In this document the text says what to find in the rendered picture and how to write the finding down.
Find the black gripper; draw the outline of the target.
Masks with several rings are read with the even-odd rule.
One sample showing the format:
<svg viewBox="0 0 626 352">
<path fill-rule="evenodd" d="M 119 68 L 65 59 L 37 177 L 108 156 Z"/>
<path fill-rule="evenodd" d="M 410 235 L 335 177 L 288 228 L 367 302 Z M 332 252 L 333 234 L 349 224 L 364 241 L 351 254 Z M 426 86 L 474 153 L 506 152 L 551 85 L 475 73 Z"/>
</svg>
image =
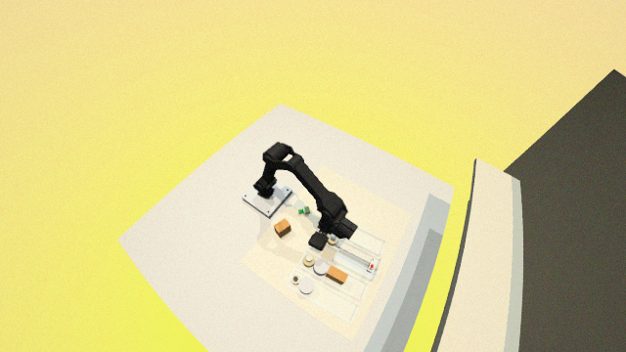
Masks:
<svg viewBox="0 0 626 352">
<path fill-rule="evenodd" d="M 314 247 L 317 250 L 323 250 L 329 240 L 328 238 L 328 234 L 329 231 L 332 231 L 334 227 L 327 227 L 325 226 L 321 219 L 319 220 L 319 225 L 317 228 L 319 228 L 319 233 L 316 231 L 314 233 L 314 235 L 312 235 L 312 237 L 309 239 L 308 244 L 312 247 Z M 322 233 L 321 233 L 322 231 Z"/>
</svg>

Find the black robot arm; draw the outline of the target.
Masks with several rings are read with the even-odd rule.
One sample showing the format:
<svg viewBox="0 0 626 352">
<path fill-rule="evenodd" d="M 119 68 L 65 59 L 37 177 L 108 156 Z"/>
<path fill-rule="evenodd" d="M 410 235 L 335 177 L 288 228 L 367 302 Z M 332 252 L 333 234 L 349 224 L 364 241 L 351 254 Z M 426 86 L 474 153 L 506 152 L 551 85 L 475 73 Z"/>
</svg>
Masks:
<svg viewBox="0 0 626 352">
<path fill-rule="evenodd" d="M 283 160 L 288 154 L 292 157 L 288 161 Z M 293 173 L 316 200 L 317 211 L 322 214 L 322 223 L 327 227 L 334 227 L 329 234 L 339 239 L 351 239 L 358 226 L 345 218 L 348 212 L 347 206 L 336 193 L 326 189 L 300 154 L 295 153 L 291 146 L 278 142 L 266 150 L 262 156 L 266 163 L 262 177 L 252 185 L 258 191 L 258 196 L 269 199 L 275 191 L 272 187 L 277 183 L 274 177 L 276 170 L 287 170 Z"/>
</svg>

